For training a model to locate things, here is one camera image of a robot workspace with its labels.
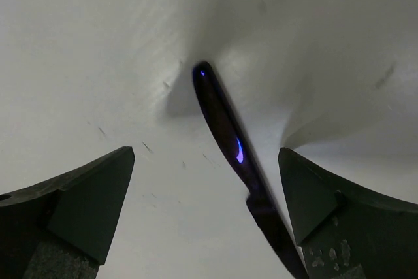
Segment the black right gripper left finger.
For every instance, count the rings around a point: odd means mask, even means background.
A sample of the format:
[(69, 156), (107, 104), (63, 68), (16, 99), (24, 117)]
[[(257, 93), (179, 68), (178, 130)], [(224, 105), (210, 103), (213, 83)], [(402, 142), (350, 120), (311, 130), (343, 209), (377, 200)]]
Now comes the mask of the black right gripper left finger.
[(2, 278), (96, 278), (106, 262), (135, 154), (123, 146), (1, 195)]

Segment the dark blue serrated knife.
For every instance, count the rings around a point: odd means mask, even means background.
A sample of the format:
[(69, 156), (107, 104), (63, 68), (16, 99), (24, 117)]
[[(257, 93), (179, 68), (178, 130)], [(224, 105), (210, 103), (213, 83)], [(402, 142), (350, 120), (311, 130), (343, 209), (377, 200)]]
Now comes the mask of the dark blue serrated knife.
[(293, 278), (308, 278), (307, 270), (214, 68), (209, 62), (200, 61), (193, 67), (192, 77), (199, 106), (212, 136), (249, 191), (246, 205), (255, 223)]

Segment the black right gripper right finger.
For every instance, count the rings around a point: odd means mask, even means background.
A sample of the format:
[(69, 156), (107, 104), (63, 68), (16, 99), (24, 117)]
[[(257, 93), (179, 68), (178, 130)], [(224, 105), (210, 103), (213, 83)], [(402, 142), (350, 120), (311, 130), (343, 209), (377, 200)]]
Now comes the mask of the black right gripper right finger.
[(417, 205), (281, 148), (281, 183), (310, 278), (416, 278)]

